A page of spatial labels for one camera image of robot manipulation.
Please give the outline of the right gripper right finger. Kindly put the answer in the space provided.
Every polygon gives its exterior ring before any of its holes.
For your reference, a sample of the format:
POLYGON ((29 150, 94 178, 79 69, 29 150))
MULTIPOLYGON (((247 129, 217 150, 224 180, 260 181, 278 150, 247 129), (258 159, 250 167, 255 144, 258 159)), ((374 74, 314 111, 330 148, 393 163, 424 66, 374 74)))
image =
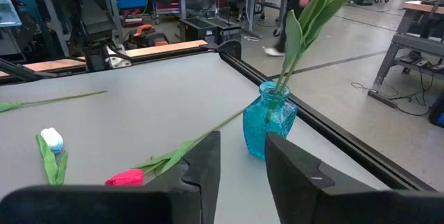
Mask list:
POLYGON ((442 223, 437 191, 378 191, 270 132, 266 171, 281 223, 442 223))

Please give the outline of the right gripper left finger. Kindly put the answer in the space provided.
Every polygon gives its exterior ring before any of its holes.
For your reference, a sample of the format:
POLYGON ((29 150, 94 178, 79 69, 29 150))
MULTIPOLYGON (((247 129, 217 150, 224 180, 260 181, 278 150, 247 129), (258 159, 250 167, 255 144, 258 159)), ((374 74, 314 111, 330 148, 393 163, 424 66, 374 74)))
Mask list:
POLYGON ((213 223, 221 134, 211 132, 144 186, 33 186, 1 200, 2 223, 213 223))

